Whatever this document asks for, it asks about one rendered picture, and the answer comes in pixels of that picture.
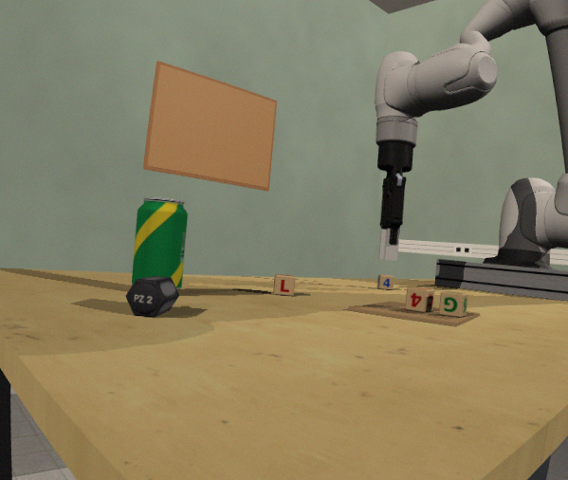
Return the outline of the green and yellow drink can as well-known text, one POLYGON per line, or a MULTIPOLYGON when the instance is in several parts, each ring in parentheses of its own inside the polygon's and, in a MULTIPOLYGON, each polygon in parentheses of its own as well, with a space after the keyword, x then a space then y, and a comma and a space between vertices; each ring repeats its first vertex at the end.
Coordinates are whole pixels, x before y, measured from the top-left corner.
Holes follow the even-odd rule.
POLYGON ((137 210, 132 284, 136 279, 171 277, 182 287, 188 214, 184 201, 144 197, 137 210))

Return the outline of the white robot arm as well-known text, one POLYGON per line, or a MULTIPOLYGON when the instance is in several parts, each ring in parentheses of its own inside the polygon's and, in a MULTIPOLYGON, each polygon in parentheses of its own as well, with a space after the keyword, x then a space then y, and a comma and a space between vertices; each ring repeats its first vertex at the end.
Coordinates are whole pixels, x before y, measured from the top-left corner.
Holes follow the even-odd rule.
POLYGON ((486 0, 462 31, 460 44, 422 63, 405 51, 385 56, 376 78, 376 144, 414 148, 418 117, 487 95, 498 79, 489 41, 534 24, 546 39, 565 173, 556 191, 534 177, 510 187, 502 209, 498 255, 483 263, 554 269, 551 249, 568 249, 568 0, 486 0))

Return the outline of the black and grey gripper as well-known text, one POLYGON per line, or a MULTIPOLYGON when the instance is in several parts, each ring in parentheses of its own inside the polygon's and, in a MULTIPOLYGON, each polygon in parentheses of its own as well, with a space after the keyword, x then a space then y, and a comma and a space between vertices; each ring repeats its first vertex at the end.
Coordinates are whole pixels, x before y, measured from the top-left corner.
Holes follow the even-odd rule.
POLYGON ((409 172, 412 169, 412 153, 413 147, 407 144, 383 143, 378 146, 377 168, 387 172, 382 185, 385 201, 382 197, 378 259, 397 261, 406 184, 406 177, 402 173, 409 172))

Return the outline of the tan square mat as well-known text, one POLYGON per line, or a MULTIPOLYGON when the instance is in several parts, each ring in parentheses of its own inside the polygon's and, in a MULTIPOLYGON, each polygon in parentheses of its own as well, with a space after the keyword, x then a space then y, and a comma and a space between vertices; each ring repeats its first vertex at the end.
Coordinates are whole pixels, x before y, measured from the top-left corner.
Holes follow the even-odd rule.
POLYGON ((469 312, 461 318, 439 315, 439 307, 434 307, 431 312, 416 312, 405 309, 404 303, 384 302, 371 305, 360 305, 349 307, 350 311, 375 314, 399 319, 413 320, 425 323, 438 323, 444 325, 458 326, 466 323, 478 316, 480 313, 469 312))

